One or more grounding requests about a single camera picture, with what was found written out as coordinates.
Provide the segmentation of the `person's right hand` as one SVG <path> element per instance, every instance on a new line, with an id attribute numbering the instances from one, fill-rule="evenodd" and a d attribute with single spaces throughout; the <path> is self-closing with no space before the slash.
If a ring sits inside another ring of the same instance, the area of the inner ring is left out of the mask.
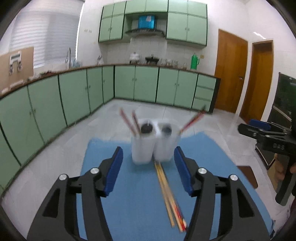
<path id="1" fill-rule="evenodd" d="M 274 168 L 275 168 L 275 174 L 274 178 L 276 182 L 283 181 L 285 178 L 285 172 L 286 169 L 284 168 L 283 164 L 278 160 L 278 155 L 274 154 Z"/>

